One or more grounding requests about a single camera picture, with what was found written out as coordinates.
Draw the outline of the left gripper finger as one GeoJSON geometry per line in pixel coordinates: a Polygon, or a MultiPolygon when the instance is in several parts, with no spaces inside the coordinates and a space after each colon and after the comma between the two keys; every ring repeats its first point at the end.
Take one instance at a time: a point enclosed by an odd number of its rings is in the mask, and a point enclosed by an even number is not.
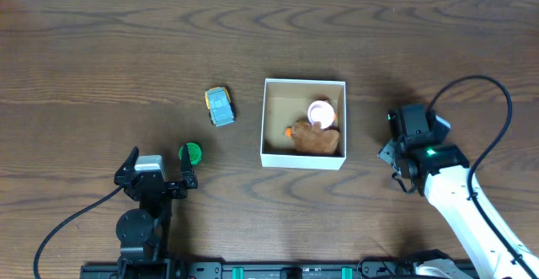
{"type": "Polygon", "coordinates": [[[120,166],[118,169],[118,176],[119,177],[126,177],[131,172],[135,170],[136,161],[139,156],[139,148],[137,146],[134,146],[125,160],[125,162],[120,166]]]}
{"type": "Polygon", "coordinates": [[[184,144],[180,150],[180,171],[183,179],[186,181],[192,181],[195,177],[195,173],[190,161],[189,148],[187,144],[184,144]]]}

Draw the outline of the pink duck toy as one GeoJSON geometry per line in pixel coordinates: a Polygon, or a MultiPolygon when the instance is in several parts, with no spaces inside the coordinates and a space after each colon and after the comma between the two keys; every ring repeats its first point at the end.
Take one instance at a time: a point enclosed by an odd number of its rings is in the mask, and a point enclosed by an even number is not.
{"type": "Polygon", "coordinates": [[[315,100],[307,109],[307,119],[312,125],[320,124],[322,129],[331,127],[336,121],[337,114],[327,100],[315,100]]]}

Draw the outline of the brown plush toy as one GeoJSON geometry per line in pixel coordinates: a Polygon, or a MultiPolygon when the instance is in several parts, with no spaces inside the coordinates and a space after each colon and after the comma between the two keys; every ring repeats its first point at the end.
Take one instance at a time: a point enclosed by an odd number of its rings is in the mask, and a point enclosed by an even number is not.
{"type": "Polygon", "coordinates": [[[311,155],[333,155],[336,153],[340,133],[334,129],[323,129],[320,122],[298,121],[286,128],[289,137],[299,153],[311,155]]]}

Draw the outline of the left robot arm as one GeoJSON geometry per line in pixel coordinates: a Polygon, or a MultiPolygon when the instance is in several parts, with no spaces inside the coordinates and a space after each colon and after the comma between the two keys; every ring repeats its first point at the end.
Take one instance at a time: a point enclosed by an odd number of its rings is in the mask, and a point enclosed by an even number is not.
{"type": "Polygon", "coordinates": [[[165,180],[160,155],[141,156],[134,147],[116,171],[114,183],[139,207],[125,212],[116,224],[120,241],[119,279],[177,279],[188,276],[186,263],[168,253],[172,201],[198,187],[189,148],[180,149],[181,179],[165,180]]]}

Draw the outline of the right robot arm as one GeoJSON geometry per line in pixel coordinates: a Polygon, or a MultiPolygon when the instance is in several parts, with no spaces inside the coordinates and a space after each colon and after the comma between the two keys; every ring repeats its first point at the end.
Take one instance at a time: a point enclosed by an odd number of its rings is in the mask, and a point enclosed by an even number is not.
{"type": "Polygon", "coordinates": [[[447,221],[481,278],[536,278],[538,258],[512,232],[462,151],[450,124],[422,105],[387,114],[392,136],[378,153],[404,192],[425,197],[447,221]]]}

